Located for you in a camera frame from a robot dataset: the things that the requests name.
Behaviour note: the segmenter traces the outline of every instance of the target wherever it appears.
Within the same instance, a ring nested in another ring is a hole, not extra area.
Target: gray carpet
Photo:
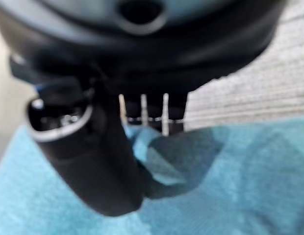
[[[289,3],[267,51],[189,95],[188,129],[304,115],[304,0]]]

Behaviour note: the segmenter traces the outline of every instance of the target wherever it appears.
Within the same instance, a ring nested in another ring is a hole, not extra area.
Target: white surface
[[[0,156],[22,122],[25,102],[31,96],[32,88],[10,75],[8,49],[0,36]]]
[[[189,96],[190,129],[304,115],[304,0],[290,1],[267,51]]]

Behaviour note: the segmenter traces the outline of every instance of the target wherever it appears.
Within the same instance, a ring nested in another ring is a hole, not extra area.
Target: textured fabric surface
[[[275,39],[254,62],[189,95],[188,129],[304,115],[304,0],[289,0]]]
[[[126,132],[156,180],[140,211],[95,214],[21,128],[0,165],[0,235],[304,235],[304,118]]]

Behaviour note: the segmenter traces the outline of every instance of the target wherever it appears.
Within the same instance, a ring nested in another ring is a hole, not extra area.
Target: blue towel
[[[0,235],[304,235],[304,118],[126,133],[155,182],[140,211],[108,218],[20,128],[0,165]]]

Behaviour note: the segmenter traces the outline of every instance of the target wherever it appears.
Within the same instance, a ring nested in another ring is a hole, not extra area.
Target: blue cloth
[[[304,118],[126,133],[157,182],[140,211],[107,218],[19,129],[0,165],[0,235],[304,235]]]

